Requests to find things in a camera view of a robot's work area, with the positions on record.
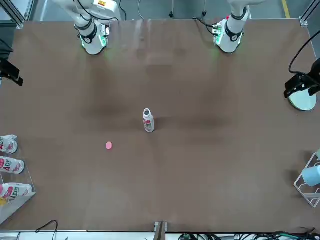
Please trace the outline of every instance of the metal bracket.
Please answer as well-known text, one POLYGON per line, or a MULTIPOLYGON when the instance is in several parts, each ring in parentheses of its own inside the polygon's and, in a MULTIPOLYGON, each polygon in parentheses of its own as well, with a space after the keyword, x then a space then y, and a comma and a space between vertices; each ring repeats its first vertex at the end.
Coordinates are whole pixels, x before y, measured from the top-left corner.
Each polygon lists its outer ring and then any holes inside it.
POLYGON ((166 240, 166 232, 168 231, 168 223, 157 221, 154 223, 154 238, 153 240, 166 240))
POLYGON ((167 223, 166 221, 156 221, 156 222, 154 223, 154 232, 157 231, 157 228, 158 228, 158 226, 159 226, 160 223, 164 223, 164 231, 165 231, 165 232, 168 232, 168 223, 167 223))
POLYGON ((320 4, 320 0, 313 0, 310 5, 306 8, 302 16, 299 17, 300 24, 302 27, 308 26, 307 20, 311 16, 311 14, 314 12, 314 10, 318 7, 320 4))

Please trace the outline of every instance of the clear acrylic holder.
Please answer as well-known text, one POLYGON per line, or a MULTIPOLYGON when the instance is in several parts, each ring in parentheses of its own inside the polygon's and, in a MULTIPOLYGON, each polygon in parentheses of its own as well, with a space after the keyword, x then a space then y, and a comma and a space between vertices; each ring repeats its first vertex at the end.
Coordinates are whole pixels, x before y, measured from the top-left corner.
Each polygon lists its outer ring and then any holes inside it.
MULTIPOLYGON (((320 159, 318 154, 315 152, 308 161, 308 163, 305 165, 304 169, 315 167, 319 164, 320 159)), ((299 177, 293 185, 313 208, 315 208, 318 205, 320 201, 320 187, 308 186, 304 181, 304 178, 302 177, 302 172, 300 173, 299 177)))
POLYGON ((0 172, 0 184, 30 184, 32 186, 32 192, 29 192, 25 196, 18 196, 16 197, 16 199, 7 198, 6 203, 0 206, 0 224, 7 220, 12 214, 14 214, 19 208, 21 208, 29 199, 31 199, 36 194, 36 189, 28 169, 28 161, 26 161, 26 159, 24 158, 23 148, 19 144, 19 138, 16 139, 16 141, 18 142, 18 149, 14 154, 6 154, 4 152, 0 152, 0 156, 24 161, 24 170, 20 174, 0 172))

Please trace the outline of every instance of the green light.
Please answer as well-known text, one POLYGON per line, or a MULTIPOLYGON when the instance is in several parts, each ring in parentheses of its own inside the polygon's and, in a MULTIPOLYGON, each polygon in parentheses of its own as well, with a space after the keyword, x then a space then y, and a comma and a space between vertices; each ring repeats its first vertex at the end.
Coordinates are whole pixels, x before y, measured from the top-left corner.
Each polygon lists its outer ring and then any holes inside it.
POLYGON ((107 45, 107 40, 106 40, 106 38, 103 37, 103 36, 100 36, 99 39, 100 39, 101 45, 102 45, 103 47, 105 47, 105 46, 107 45))

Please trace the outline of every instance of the yellow line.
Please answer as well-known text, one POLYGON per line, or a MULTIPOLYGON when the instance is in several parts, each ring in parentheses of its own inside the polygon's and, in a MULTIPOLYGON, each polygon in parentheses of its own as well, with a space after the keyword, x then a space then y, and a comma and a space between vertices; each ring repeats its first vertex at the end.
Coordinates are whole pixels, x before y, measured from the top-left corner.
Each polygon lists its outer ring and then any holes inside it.
POLYGON ((282 5, 283 5, 283 10, 284 10, 285 17, 287 19, 289 19, 290 18, 290 13, 289 13, 287 1, 286 0, 282 0, 282 5))

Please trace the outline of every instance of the bottle label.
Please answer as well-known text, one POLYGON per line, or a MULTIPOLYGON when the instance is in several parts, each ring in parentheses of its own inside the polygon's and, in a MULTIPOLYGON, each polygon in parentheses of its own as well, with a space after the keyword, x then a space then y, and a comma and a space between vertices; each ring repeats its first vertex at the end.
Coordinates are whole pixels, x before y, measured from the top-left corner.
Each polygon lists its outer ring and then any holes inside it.
POLYGON ((152 123, 148 119, 143 119, 144 128, 148 131, 152 130, 152 123))
POLYGON ((4 147, 5 147, 5 143, 4 143, 4 139, 2 137, 0 137, 0 151, 4 151, 4 147))
POLYGON ((13 192, 13 190, 14 190, 14 188, 12 186, 8 187, 8 191, 5 193, 3 198, 6 199, 6 198, 10 197, 12 192, 13 192))
POLYGON ((0 137, 0 151, 1 152, 10 152, 14 148, 14 143, 10 140, 0 137))
POLYGON ((4 169, 7 172, 10 172, 12 162, 8 159, 0 158, 0 169, 4 169))
POLYGON ((0 158, 0 169, 6 170, 8 173, 18 172, 21 168, 21 164, 19 161, 16 161, 16 165, 14 169, 11 169, 13 166, 13 162, 7 158, 0 158))

